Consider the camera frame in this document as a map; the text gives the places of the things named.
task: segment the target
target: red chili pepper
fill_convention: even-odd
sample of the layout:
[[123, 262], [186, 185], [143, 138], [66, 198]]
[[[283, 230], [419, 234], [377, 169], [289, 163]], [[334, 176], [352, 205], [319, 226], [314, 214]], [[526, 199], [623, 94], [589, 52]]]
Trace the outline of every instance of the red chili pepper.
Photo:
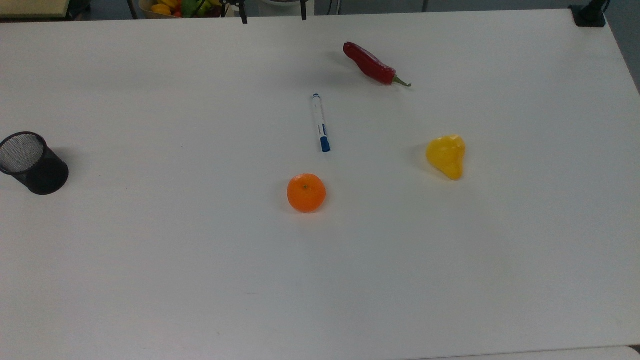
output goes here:
[[404, 86], [411, 86], [411, 84], [407, 84], [398, 79], [394, 68], [386, 66], [382, 61], [378, 60], [377, 57], [373, 56], [369, 51], [362, 49], [360, 46], [352, 42], [345, 42], [342, 50], [350, 59], [356, 62], [366, 76], [378, 80], [385, 85], [399, 83]]

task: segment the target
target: yellow fruit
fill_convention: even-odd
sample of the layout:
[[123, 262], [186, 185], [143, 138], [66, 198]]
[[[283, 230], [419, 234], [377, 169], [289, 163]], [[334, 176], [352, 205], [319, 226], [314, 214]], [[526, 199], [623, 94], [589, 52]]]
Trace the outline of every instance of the yellow fruit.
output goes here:
[[171, 9], [169, 9], [169, 6], [166, 6], [165, 4], [157, 4], [151, 6], [151, 11], [153, 11], [154, 13], [161, 13], [163, 15], [171, 16]]
[[158, 4], [169, 6], [169, 9], [171, 9], [171, 11], [174, 11], [178, 6], [178, 0], [158, 0]]
[[460, 135], [437, 138], [427, 146], [427, 160], [449, 179], [462, 177], [462, 160], [467, 146]]

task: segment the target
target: gray floor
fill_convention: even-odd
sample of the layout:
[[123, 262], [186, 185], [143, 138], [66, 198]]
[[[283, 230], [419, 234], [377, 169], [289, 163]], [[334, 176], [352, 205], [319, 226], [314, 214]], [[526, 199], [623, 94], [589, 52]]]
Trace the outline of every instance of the gray floor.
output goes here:
[[[249, 17], [258, 16], [257, 1], [246, 0]], [[134, 0], [138, 15], [143, 18]], [[316, 0], [316, 14], [326, 14], [330, 0]], [[587, 4], [589, 0], [429, 0], [429, 12], [526, 10], [567, 8]], [[422, 0], [343, 0], [342, 14], [420, 12]], [[83, 20], [131, 19], [126, 0], [92, 0]], [[607, 19], [627, 61], [636, 87], [640, 89], [640, 0], [611, 0]]]

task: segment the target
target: mesh cup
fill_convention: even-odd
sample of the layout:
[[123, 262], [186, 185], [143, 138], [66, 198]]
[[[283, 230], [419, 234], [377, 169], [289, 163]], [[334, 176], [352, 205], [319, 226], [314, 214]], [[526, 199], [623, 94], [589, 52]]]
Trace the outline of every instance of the mesh cup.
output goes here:
[[0, 171], [38, 195], [58, 191], [69, 175], [67, 164], [48, 148], [42, 136], [27, 131], [0, 143]]

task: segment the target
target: blue marker cap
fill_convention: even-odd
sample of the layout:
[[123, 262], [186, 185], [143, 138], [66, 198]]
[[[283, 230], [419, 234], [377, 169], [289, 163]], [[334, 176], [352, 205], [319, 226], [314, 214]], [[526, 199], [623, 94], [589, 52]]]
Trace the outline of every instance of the blue marker cap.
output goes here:
[[331, 151], [331, 147], [329, 147], [329, 140], [326, 138], [326, 136], [320, 138], [320, 146], [322, 146], [322, 152]]

